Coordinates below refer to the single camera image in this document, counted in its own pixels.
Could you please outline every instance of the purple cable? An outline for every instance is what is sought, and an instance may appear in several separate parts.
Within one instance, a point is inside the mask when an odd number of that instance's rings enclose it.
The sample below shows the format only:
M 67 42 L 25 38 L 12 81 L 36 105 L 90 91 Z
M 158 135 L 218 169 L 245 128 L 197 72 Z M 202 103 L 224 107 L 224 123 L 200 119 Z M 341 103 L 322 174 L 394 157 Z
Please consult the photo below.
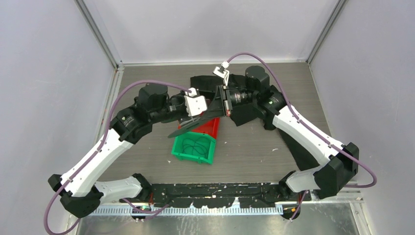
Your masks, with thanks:
M 168 205 L 168 204 L 166 204 L 164 207 L 162 207 L 162 208 L 158 209 L 158 210 L 156 211 L 156 213 L 154 213 L 154 215 L 151 215 L 151 216 L 149 216 L 149 217 L 147 217 L 147 218 L 143 219 L 143 221 L 148 221 L 148 220 L 150 220 L 150 219 L 152 219 L 152 218 L 156 217 L 158 214 L 160 214 L 160 213 L 161 213 L 164 209 L 166 209 L 168 206 L 169 206 L 169 205 Z
M 105 144 L 105 140 L 107 139 L 108 136 L 108 131 L 110 129 L 110 122 L 111 122 L 111 118 L 113 117 L 114 111 L 115 111 L 115 107 L 118 104 L 119 100 L 125 95 L 125 93 L 127 93 L 127 91 L 129 91 L 131 88 L 140 85 L 140 84 L 147 84 L 147 83 L 153 83 L 153 84 L 159 84 L 159 85 L 164 85 L 164 86 L 169 86 L 169 87 L 173 87 L 182 91 L 186 91 L 186 92 L 191 92 L 189 89 L 183 88 L 181 86 L 169 83 L 169 82 L 160 82 L 160 81 L 155 81 L 155 80 L 142 80 L 142 81 L 137 81 L 137 82 L 133 82 L 130 85 L 128 85 L 124 90 L 121 91 L 121 93 L 117 96 L 117 98 L 115 99 L 110 112 L 108 113 L 108 118 L 107 121 L 105 123 L 105 131 L 104 131 L 104 136 L 102 138 L 101 143 L 99 144 L 98 148 L 95 150 L 94 153 L 92 153 L 92 155 L 69 177 L 69 179 L 62 184 L 62 186 L 56 191 L 56 193 L 52 196 L 51 200 L 49 201 L 48 205 L 46 206 L 46 210 L 45 210 L 45 214 L 43 216 L 43 226 L 45 227 L 46 232 L 49 235 L 64 235 L 69 233 L 70 231 L 72 231 L 76 225 L 79 223 L 79 219 L 75 222 L 75 224 L 70 227 L 68 230 L 66 230 L 65 232 L 62 233 L 54 233 L 52 230 L 50 230 L 49 225 L 47 223 L 47 217 L 49 216 L 49 211 L 50 208 L 52 207 L 53 202 L 56 200 L 56 198 L 58 197 L 58 195 L 60 194 L 60 192 L 62 192 L 62 190 L 70 183 L 70 181 L 90 162 L 92 161 L 92 159 L 97 155 L 97 153 L 101 150 L 102 146 L 104 146 Z
M 294 214 L 290 218 L 291 222 L 293 222 L 294 217 L 296 217 L 297 212 L 300 210 L 301 204 L 304 201 L 304 198 L 307 195 L 307 193 L 308 193 L 308 190 L 304 191 L 304 193 L 302 194 L 302 197 L 301 197 L 300 202 L 299 202 L 299 206 L 297 207 L 296 211 L 294 212 Z
M 123 198 L 122 200 L 124 200 L 124 202 L 128 203 L 128 205 L 130 205 L 133 210 L 139 212 L 139 213 L 144 213 L 144 214 L 158 214 L 162 211 L 162 209 L 159 209 L 157 211 L 145 211 L 145 210 L 141 210 L 138 209 L 136 206 L 133 205 L 133 203 L 131 203 L 130 201 L 128 201 L 126 198 Z
M 282 96 L 285 99 L 285 102 L 287 103 L 288 109 L 290 110 L 290 112 L 294 115 L 294 117 L 297 119 L 298 122 L 300 122 L 305 128 L 307 128 L 309 131 L 311 131 L 314 135 L 316 135 L 318 138 L 320 138 L 322 141 L 324 141 L 327 145 L 331 146 L 332 148 L 334 148 L 336 151 L 338 151 L 339 153 L 345 155 L 347 158 L 349 158 L 350 160 L 354 161 L 355 163 L 357 163 L 358 165 L 360 165 L 363 169 L 365 169 L 373 178 L 373 182 L 367 185 L 345 185 L 345 187 L 348 188 L 369 188 L 374 186 L 377 183 L 377 177 L 375 175 L 375 173 L 363 162 L 357 160 L 356 158 L 352 157 L 350 154 L 344 152 L 341 148 L 332 145 L 330 143 L 330 141 L 328 141 L 326 138 L 324 138 L 322 135 L 320 135 L 318 132 L 316 132 L 315 130 L 313 130 L 310 126 L 308 126 L 303 120 L 301 120 L 298 115 L 294 112 L 293 108 L 291 107 L 291 103 L 288 99 L 287 94 L 285 93 L 285 90 L 282 88 L 282 84 L 279 81 L 279 79 L 277 78 L 277 76 L 275 76 L 275 74 L 272 72 L 271 68 L 263 61 L 261 60 L 258 56 L 249 53 L 249 52 L 241 52 L 238 54 L 235 54 L 234 56 L 232 56 L 231 58 L 229 58 L 228 63 L 231 62 L 231 60 L 233 60 L 235 57 L 240 56 L 240 55 L 249 55 L 255 59 L 257 59 L 259 62 L 261 62 L 266 68 L 267 70 L 270 72 L 271 76 L 274 78 L 274 80 L 276 81 L 279 89 L 281 90 Z

